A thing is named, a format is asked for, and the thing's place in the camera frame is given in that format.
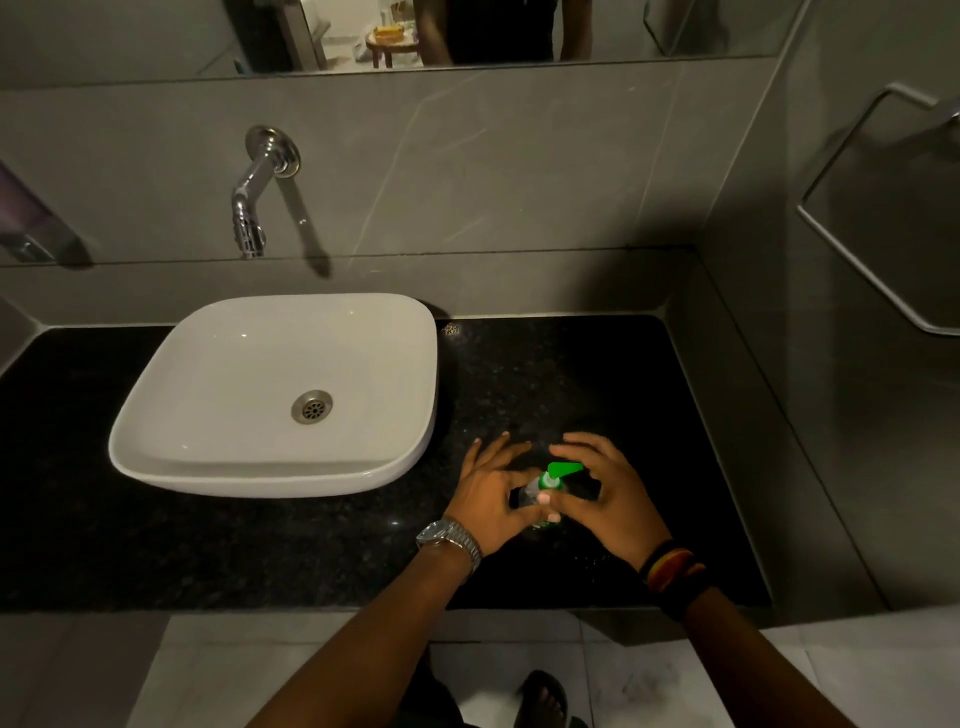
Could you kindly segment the person's right hand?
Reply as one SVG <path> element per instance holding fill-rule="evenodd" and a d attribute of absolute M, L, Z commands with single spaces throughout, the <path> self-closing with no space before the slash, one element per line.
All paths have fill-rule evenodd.
<path fill-rule="evenodd" d="M 586 527 L 612 555 L 639 571 L 671 534 L 651 500 L 640 475 L 619 450 L 608 459 L 588 447 L 560 443 L 550 446 L 555 458 L 581 463 L 601 489 L 593 502 L 593 527 Z M 539 501 L 549 502 L 549 491 Z"/>

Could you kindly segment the person's left hand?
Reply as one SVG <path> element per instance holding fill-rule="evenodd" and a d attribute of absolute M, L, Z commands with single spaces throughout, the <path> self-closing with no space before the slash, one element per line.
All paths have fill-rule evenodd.
<path fill-rule="evenodd" d="M 443 516 L 460 523 L 478 542 L 484 556 L 497 552 L 508 541 L 517 537 L 523 530 L 512 527 L 511 493 L 533 480 L 540 471 L 534 467 L 533 477 L 509 477 L 497 472 L 498 443 L 512 442 L 509 432 L 503 432 L 498 438 L 482 444 L 474 474 L 461 482 L 454 491 L 450 504 Z M 526 507 L 549 508 L 549 501 Z"/>

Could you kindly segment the green pump soap bottle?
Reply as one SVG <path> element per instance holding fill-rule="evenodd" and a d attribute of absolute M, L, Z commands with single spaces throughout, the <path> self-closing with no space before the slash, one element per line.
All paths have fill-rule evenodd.
<path fill-rule="evenodd" d="M 537 505 L 542 492 L 570 491 L 566 479 L 584 470 L 583 464 L 571 462 L 553 462 L 542 470 L 526 485 L 516 489 L 511 498 L 517 509 Z"/>

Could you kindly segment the person's right forearm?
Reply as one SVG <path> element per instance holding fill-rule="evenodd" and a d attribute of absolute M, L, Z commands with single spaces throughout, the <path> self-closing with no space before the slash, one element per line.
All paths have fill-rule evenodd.
<path fill-rule="evenodd" d="M 735 728 L 857 728 L 718 588 L 681 624 Z"/>

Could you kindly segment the person's left forearm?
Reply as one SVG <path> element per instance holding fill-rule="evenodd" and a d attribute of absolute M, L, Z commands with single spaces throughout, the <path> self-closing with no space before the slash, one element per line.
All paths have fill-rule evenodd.
<path fill-rule="evenodd" d="M 450 599 L 472 571 L 462 547 L 428 545 L 270 698 L 246 728 L 385 728 Z"/>

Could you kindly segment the silver metal wristwatch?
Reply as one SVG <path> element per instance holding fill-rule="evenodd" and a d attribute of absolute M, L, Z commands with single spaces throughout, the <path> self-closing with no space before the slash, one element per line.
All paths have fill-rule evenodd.
<path fill-rule="evenodd" d="M 442 517 L 430 522 L 416 535 L 415 542 L 419 549 L 440 544 L 458 548 L 469 558 L 469 577 L 477 571 L 484 557 L 478 541 L 454 518 Z"/>

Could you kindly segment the striped red yellow wristband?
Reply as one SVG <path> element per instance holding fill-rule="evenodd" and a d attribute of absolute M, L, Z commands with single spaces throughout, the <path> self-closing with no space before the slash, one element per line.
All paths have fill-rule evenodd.
<path fill-rule="evenodd" d="M 703 569 L 692 551 L 675 540 L 666 540 L 656 547 L 638 574 L 648 592 L 659 596 L 677 580 Z"/>

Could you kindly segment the black wristband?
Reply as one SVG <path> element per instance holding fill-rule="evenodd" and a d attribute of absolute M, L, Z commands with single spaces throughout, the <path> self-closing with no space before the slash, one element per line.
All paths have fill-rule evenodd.
<path fill-rule="evenodd" d="M 656 592 L 660 610 L 675 623 L 682 623 L 694 601 L 714 586 L 709 570 L 701 563 L 691 563 L 667 577 Z"/>

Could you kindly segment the chrome sink drain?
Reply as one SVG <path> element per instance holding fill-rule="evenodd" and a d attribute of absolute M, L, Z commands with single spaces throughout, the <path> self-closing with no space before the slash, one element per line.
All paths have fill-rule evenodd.
<path fill-rule="evenodd" d="M 302 425 L 318 424 L 330 416 L 333 409 L 332 395 L 323 390 L 311 390 L 298 396 L 291 406 L 291 417 Z"/>

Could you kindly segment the black sandal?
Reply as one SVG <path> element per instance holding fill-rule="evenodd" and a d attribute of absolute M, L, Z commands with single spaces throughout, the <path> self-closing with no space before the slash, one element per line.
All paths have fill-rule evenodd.
<path fill-rule="evenodd" d="M 567 695 L 551 674 L 534 669 L 518 692 L 520 704 L 512 728 L 568 728 Z"/>

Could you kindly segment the white ceramic sink basin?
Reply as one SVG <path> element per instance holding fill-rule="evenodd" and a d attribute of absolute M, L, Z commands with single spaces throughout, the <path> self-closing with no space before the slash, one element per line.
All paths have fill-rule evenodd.
<path fill-rule="evenodd" d="M 193 495 L 317 499 L 388 485 L 426 451 L 438 407 L 438 331 L 396 294 L 237 297 L 164 339 L 114 420 L 121 474 Z M 311 390 L 329 416 L 291 417 Z"/>

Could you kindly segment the chrome wall tap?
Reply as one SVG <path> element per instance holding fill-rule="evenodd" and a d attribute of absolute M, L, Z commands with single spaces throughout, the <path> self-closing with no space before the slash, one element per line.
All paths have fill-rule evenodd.
<path fill-rule="evenodd" d="M 245 136 L 245 149 L 249 164 L 231 192 L 231 219 L 241 258 L 251 261 L 263 258 L 266 246 L 257 202 L 271 181 L 296 176 L 302 159 L 292 138 L 276 127 L 251 127 Z"/>

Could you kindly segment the wall mirror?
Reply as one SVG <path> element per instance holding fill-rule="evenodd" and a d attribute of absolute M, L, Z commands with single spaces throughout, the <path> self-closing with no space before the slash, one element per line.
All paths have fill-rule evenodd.
<path fill-rule="evenodd" d="M 0 0 L 0 90 L 773 56 L 802 0 Z"/>

